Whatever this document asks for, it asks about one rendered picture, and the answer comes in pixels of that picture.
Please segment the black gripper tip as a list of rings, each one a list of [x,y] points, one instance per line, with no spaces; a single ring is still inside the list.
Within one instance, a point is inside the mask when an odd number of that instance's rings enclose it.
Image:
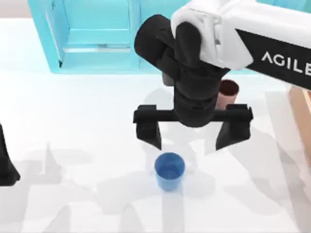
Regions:
[[[3,128],[0,124],[0,187],[13,186],[19,180],[20,174],[9,157]]]

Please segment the light blue rack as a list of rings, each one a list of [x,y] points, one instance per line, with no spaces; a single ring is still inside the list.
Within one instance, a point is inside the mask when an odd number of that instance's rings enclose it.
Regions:
[[[156,73],[134,51],[149,16],[169,17],[169,0],[28,0],[51,72]]]

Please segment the blue cup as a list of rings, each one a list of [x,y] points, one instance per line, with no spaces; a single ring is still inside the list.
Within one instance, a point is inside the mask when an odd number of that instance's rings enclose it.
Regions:
[[[173,152],[166,152],[157,157],[154,164],[158,186],[166,191],[175,191],[181,184],[185,172],[184,159]]]

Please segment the brown cup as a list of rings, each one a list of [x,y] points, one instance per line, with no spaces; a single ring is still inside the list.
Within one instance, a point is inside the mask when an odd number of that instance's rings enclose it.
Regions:
[[[239,90],[240,87],[235,81],[228,79],[222,80],[218,92],[216,109],[224,110],[228,104],[234,104]]]

